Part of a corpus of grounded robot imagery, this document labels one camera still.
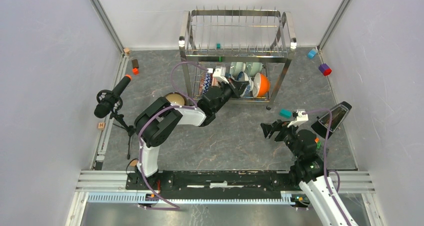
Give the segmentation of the blue white floral bowl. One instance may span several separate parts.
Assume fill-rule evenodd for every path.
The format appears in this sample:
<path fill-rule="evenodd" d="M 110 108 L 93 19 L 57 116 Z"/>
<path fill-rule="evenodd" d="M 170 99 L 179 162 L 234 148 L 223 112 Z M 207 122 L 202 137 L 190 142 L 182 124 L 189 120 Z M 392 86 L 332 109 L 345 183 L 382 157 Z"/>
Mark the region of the blue white floral bowl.
<path fill-rule="evenodd" d="M 236 77 L 237 82 L 242 82 L 245 85 L 243 92 L 241 93 L 241 97 L 249 97 L 250 93 L 253 89 L 253 81 L 249 77 L 249 75 L 245 72 L 240 72 Z"/>

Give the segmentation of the stainless steel dish rack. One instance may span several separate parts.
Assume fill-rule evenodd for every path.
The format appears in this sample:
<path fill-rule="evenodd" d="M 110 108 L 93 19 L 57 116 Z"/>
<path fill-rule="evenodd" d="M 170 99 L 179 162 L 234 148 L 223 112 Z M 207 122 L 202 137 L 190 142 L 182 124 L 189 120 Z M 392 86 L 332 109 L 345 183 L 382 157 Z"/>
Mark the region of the stainless steel dish rack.
<path fill-rule="evenodd" d="M 250 95 L 234 102 L 265 104 L 270 110 L 297 49 L 293 16 L 290 12 L 255 8 L 184 11 L 178 49 L 182 61 L 212 67 L 229 67 L 231 62 L 262 63 L 261 72 L 273 88 L 264 97 Z"/>

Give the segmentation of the black patterned bowl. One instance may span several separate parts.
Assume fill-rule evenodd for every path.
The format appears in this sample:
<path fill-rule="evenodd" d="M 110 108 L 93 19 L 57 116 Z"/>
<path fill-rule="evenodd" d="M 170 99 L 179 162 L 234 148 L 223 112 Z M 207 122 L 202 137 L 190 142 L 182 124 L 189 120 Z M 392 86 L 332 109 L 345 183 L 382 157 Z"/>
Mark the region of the black patterned bowl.
<path fill-rule="evenodd" d="M 186 106 L 187 105 L 187 99 L 185 96 L 178 92 L 171 92 L 165 95 L 165 98 L 172 104 L 172 105 L 179 105 L 179 106 Z"/>

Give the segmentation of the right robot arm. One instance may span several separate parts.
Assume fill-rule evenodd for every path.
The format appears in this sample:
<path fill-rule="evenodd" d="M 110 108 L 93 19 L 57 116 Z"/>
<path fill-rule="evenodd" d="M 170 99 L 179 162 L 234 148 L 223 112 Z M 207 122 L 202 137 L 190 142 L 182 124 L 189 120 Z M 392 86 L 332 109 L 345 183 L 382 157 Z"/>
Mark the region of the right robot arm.
<path fill-rule="evenodd" d="M 343 204 L 336 186 L 328 176 L 324 159 L 317 152 L 315 133 L 288 121 L 277 120 L 273 123 L 260 124 L 264 137 L 284 142 L 293 154 L 294 165 L 289 170 L 289 184 L 295 190 L 302 190 L 323 225 L 358 225 Z"/>

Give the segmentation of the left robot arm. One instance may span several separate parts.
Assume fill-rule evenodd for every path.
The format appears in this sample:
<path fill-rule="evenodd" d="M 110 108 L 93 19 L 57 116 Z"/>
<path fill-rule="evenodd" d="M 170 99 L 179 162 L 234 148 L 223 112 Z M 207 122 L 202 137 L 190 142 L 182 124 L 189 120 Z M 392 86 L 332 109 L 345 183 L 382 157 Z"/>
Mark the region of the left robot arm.
<path fill-rule="evenodd" d="M 147 107 L 134 121 L 139 140 L 139 185 L 147 190 L 156 186 L 160 145 L 178 125 L 208 126 L 217 112 L 231 98 L 240 98 L 249 85 L 247 81 L 228 78 L 227 83 L 211 86 L 196 106 L 174 105 L 165 97 L 159 97 Z"/>

